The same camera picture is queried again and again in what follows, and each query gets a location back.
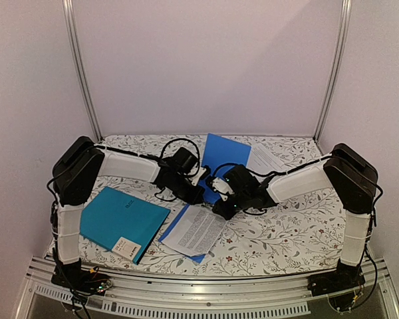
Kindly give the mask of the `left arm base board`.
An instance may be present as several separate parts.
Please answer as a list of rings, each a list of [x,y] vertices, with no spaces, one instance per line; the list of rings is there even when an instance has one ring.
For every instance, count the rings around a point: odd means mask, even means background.
[[[101,273],[97,266],[89,270],[69,265],[65,265],[61,269],[56,267],[51,282],[88,296],[94,294],[104,296],[105,292],[113,286],[111,278],[107,274]]]

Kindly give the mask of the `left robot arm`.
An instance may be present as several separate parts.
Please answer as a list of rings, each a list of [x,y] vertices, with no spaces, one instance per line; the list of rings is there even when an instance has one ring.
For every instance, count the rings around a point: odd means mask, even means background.
[[[78,240],[82,209],[97,177],[111,176],[144,181],[159,190],[168,189],[176,199],[194,205],[203,203],[205,189],[200,181],[210,173],[200,153],[180,147],[173,155],[137,154],[94,143],[79,137],[53,166],[47,189],[54,200],[51,225],[55,240],[56,264],[60,278],[71,288],[86,281],[80,267]]]

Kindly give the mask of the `blue ring binder folder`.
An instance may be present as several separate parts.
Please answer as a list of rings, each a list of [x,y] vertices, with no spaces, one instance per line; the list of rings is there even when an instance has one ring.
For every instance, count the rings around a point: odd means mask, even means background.
[[[208,134],[202,164],[210,167],[212,176],[222,178],[223,174],[233,167],[233,163],[246,165],[250,150],[251,146],[221,136]],[[185,257],[200,264],[205,256]]]

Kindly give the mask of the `right arm base board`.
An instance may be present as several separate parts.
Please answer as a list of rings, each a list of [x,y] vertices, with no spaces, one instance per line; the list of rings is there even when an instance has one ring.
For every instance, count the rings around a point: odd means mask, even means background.
[[[337,264],[335,270],[314,274],[308,278],[307,289],[312,296],[321,296],[355,288],[365,283],[360,266]]]

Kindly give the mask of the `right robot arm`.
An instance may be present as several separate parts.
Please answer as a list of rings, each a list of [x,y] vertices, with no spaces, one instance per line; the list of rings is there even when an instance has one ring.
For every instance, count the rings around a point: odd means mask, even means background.
[[[268,208],[312,191],[332,188],[346,212],[344,243],[331,284],[344,290],[356,279],[356,270],[365,254],[366,244],[376,226],[376,202],[383,190],[378,185],[376,168],[344,143],[309,163],[288,171],[271,171],[261,175],[242,164],[220,165],[228,171],[216,172],[206,179],[207,186],[219,194],[212,211],[230,220],[240,211]]]

